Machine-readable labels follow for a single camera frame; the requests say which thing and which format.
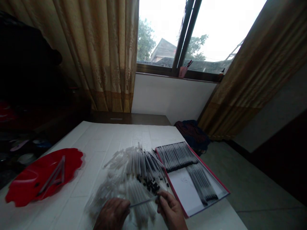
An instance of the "sky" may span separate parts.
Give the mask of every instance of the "sky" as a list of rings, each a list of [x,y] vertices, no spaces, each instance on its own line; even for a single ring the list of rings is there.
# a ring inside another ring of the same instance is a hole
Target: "sky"
[[[202,0],[192,33],[209,37],[200,51],[206,61],[225,60],[246,37],[266,0]],[[140,0],[139,16],[149,21],[156,44],[177,46],[185,0]]]

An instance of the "curtain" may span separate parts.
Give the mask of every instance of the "curtain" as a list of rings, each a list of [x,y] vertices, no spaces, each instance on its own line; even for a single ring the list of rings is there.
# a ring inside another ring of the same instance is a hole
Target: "curtain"
[[[307,62],[306,41],[307,1],[268,0],[199,119],[210,139],[243,129]]]
[[[6,0],[0,9],[41,30],[63,72],[98,111],[131,112],[138,0]]]

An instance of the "wall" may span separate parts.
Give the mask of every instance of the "wall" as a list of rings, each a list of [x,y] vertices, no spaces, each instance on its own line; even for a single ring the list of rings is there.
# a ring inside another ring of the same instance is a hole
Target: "wall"
[[[281,88],[234,141],[253,152],[306,109],[307,64]]]
[[[136,74],[132,113],[166,115],[176,121],[197,120],[216,84]]]

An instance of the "tree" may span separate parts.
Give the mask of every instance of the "tree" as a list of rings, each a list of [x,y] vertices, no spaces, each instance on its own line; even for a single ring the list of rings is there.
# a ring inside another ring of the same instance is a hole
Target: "tree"
[[[138,22],[138,61],[149,61],[150,53],[156,46],[156,42],[153,40],[152,33],[154,30],[150,27],[147,19]]]
[[[198,51],[205,44],[205,41],[207,38],[208,38],[208,35],[206,34],[202,35],[201,37],[191,37],[190,44],[186,51],[185,58],[204,61],[206,59],[206,56],[203,54],[203,52],[198,53]]]

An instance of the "glass pane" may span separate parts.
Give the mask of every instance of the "glass pane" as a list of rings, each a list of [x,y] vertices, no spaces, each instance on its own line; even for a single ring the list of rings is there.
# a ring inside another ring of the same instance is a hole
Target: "glass pane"
[[[189,70],[227,72],[266,0],[202,0],[184,66]]]
[[[140,0],[137,63],[172,67],[185,0]]]

